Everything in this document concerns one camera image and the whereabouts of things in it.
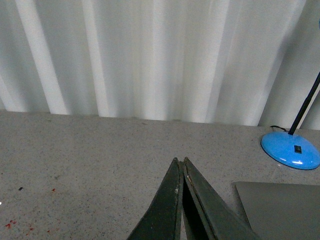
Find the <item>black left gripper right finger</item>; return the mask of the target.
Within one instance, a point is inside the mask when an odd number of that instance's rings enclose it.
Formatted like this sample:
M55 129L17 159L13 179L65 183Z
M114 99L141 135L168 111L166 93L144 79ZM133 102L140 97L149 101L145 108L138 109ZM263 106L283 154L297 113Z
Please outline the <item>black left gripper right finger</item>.
M259 240L195 165L183 160L183 218L188 240Z

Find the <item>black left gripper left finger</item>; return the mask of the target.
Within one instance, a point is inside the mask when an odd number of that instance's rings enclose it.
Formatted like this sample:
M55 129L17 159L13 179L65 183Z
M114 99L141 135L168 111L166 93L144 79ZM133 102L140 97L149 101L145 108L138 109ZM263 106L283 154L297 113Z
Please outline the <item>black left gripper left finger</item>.
M129 240L179 240L183 208L183 163L172 160L149 208Z

